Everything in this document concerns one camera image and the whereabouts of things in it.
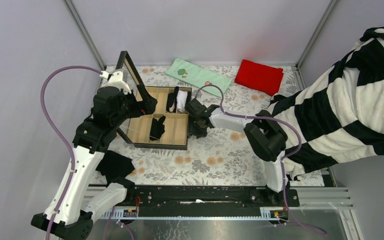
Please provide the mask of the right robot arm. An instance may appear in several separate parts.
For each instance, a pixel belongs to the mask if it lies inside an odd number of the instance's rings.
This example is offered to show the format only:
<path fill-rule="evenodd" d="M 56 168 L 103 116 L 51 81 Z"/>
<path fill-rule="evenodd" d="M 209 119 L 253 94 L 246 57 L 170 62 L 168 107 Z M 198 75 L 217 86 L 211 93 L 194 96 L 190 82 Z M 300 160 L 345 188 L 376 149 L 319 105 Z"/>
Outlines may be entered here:
<path fill-rule="evenodd" d="M 213 128 L 245 134 L 254 154 L 264 161 L 266 186 L 269 188 L 267 201 L 279 206 L 287 199 L 284 190 L 287 180 L 282 173 L 281 157 L 285 155 L 288 136 L 268 111 L 261 110 L 256 115 L 227 112 L 215 104 L 206 107 L 197 99 L 187 103 L 185 110 L 191 121 L 188 130 L 191 136 L 206 137 L 208 129 Z"/>

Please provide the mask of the black garment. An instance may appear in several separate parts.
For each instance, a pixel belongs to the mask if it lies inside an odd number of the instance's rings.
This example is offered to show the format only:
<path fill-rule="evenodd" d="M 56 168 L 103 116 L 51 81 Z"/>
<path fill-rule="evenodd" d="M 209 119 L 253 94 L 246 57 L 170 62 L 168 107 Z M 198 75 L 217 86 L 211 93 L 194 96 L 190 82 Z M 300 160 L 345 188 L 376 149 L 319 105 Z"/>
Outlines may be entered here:
<path fill-rule="evenodd" d="M 106 185 L 108 186 L 113 180 L 125 178 L 131 174 L 135 167 L 131 158 L 108 150 L 95 170 L 105 177 Z"/>

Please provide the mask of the black wooden compartment box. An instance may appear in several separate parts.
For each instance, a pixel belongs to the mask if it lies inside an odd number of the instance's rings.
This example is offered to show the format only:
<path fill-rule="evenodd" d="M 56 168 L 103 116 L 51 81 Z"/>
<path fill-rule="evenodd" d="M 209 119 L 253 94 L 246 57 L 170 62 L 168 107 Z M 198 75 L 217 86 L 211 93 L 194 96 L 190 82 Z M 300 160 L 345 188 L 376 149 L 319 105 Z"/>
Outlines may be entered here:
<path fill-rule="evenodd" d="M 152 114 L 130 118 L 123 122 L 117 134 L 136 148 L 186 150 L 188 148 L 189 116 L 174 103 L 177 94 L 186 94 L 186 102 L 191 100 L 192 89 L 180 86 L 146 86 L 126 50 L 120 52 L 115 70 L 123 72 L 123 81 L 128 84 L 133 96 L 143 100 L 141 92 L 146 91 L 148 100 L 155 99 Z"/>

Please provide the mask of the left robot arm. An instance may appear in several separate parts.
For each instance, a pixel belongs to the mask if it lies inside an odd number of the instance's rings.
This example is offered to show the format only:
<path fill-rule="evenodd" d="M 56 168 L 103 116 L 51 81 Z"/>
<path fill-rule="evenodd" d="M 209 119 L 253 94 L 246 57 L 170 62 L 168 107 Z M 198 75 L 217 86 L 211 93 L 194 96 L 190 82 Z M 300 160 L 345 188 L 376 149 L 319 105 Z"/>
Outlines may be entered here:
<path fill-rule="evenodd" d="M 138 84 L 141 96 L 138 101 L 132 91 L 105 86 L 93 97 L 90 114 L 76 128 L 73 144 L 68 146 L 70 161 L 60 187 L 45 212 L 32 217 L 30 224 L 64 240 L 85 240 L 92 231 L 94 222 L 109 208 L 121 203 L 132 204 L 135 192 L 126 184 L 111 182 L 101 193 L 82 208 L 82 202 L 93 172 L 104 158 L 117 130 L 127 119 L 151 115 L 156 110 L 157 100 Z"/>

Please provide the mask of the black underwear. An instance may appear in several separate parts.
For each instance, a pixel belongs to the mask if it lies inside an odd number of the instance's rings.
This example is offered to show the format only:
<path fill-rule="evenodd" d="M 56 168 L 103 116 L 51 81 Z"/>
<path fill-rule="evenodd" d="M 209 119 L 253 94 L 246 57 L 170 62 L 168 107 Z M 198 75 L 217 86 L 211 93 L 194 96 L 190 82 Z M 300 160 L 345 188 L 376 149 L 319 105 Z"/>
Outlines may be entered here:
<path fill-rule="evenodd" d="M 166 117 L 164 115 L 158 119 L 152 119 L 149 135 L 150 141 L 159 141 L 161 139 L 162 135 L 165 133 L 165 120 Z"/>

